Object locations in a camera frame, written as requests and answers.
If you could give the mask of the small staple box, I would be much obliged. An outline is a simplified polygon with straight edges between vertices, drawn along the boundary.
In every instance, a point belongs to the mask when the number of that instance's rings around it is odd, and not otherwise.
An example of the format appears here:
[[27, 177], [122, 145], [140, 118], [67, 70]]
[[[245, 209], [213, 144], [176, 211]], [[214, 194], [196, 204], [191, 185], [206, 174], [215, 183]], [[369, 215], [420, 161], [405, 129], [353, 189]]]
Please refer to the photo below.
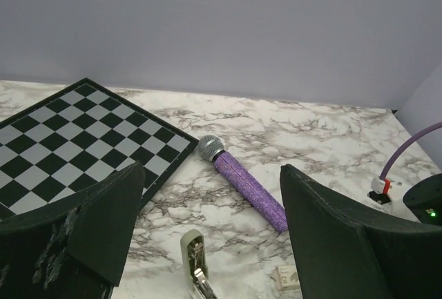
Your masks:
[[274, 269], [276, 286], [279, 291], [291, 291], [300, 289], [298, 272], [294, 265], [282, 265]]

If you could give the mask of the grey green stapler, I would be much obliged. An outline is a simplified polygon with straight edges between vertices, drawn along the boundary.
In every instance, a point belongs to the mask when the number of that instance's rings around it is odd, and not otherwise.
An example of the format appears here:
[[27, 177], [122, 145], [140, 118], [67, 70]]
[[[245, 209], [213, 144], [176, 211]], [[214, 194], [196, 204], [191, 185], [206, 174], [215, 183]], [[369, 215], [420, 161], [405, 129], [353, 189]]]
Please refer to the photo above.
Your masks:
[[197, 230], [186, 232], [180, 239], [184, 279], [197, 298], [218, 298], [209, 282], [204, 236]]

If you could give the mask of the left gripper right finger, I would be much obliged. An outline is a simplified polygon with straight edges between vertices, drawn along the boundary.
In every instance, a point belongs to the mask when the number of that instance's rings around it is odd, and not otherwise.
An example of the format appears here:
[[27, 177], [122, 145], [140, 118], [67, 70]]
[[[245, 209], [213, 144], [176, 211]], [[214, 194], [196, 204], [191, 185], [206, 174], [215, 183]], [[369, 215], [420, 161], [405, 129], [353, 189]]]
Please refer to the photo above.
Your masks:
[[441, 226], [390, 215], [280, 170], [304, 298], [440, 298]]

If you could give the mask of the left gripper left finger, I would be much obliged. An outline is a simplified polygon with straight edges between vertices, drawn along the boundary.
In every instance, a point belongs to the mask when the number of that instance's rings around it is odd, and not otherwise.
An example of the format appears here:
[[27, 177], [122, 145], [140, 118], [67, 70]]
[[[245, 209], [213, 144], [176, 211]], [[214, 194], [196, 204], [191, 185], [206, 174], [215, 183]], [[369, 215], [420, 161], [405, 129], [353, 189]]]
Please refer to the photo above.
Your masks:
[[2, 298], [110, 298], [139, 213], [144, 168], [1, 221]]

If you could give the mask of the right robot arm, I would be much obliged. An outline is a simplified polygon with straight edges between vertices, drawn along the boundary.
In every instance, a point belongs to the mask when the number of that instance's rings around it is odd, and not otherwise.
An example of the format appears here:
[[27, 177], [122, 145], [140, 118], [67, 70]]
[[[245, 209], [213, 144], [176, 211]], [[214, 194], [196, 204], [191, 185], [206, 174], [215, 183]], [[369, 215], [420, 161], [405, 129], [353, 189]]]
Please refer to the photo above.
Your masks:
[[415, 184], [403, 196], [403, 203], [421, 223], [441, 226], [441, 189], [439, 173]]

